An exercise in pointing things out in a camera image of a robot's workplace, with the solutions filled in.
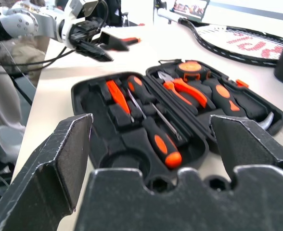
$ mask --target laptop screen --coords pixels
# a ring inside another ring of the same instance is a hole
[[[209,0],[176,0],[172,10],[189,20],[201,22],[208,4]]]

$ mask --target black tool case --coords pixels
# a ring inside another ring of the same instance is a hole
[[[283,111],[250,89],[239,87],[220,71],[200,61],[197,62],[209,68],[211,77],[217,78],[234,95],[238,104],[246,109],[248,118],[258,122],[264,120],[269,112],[273,112],[274,119],[267,130],[270,135],[275,135],[283,127]],[[143,174],[145,184],[151,186],[158,178],[172,179],[180,167],[200,167],[209,152],[209,145],[215,147],[216,143],[209,127],[210,115],[225,114],[219,108],[213,111],[198,108],[198,114],[195,115],[188,105],[176,99],[163,87],[163,81],[158,78],[157,71],[164,70],[176,77],[175,68],[179,63],[181,60],[173,60],[150,67],[145,76],[140,73],[123,72],[86,80],[72,88],[74,114],[93,113],[94,116],[90,136],[90,159],[94,168],[138,168]],[[154,96],[153,103],[182,136],[182,140],[179,141],[155,109],[149,103],[141,103],[135,96],[145,114],[152,117],[156,124],[166,131],[178,148],[182,156],[180,167],[166,167],[149,143],[146,130],[141,126],[142,114],[131,102],[126,91],[127,78],[131,75],[138,77],[145,84]],[[114,80],[125,95],[134,123],[114,102],[106,85],[108,80]]]

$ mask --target table surface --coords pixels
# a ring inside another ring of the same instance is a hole
[[[255,23],[247,27],[258,29]],[[73,53],[42,72],[13,177],[20,171],[36,147],[53,132],[58,122],[73,116],[71,88],[74,84],[116,72],[134,71],[144,74],[148,67],[158,65],[157,61],[160,59],[183,58],[205,62],[227,74],[230,79],[243,80],[249,84],[251,90],[283,110],[283,83],[274,77],[273,68],[242,64],[217,56],[202,48],[187,28],[171,24],[160,27],[110,28],[108,32],[119,38],[140,37],[142,41],[131,46],[129,52],[111,51],[110,54],[115,60],[110,63],[99,63]],[[51,41],[46,59],[55,57],[62,48],[63,44]],[[283,130],[275,136],[275,139],[283,145]],[[77,212],[65,217],[58,230],[74,229],[85,184],[91,170],[92,165],[89,162]],[[202,178],[209,174],[228,178],[221,158],[212,153],[209,153],[199,172]]]

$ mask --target tennis racket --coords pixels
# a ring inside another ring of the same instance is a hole
[[[188,27],[207,50],[246,64],[276,66],[283,51],[283,38],[232,26],[192,23],[178,14],[158,10],[158,15]]]

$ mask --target gray pants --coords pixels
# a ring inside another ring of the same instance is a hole
[[[0,75],[0,125],[25,131],[21,124],[22,112],[17,91],[7,74]]]

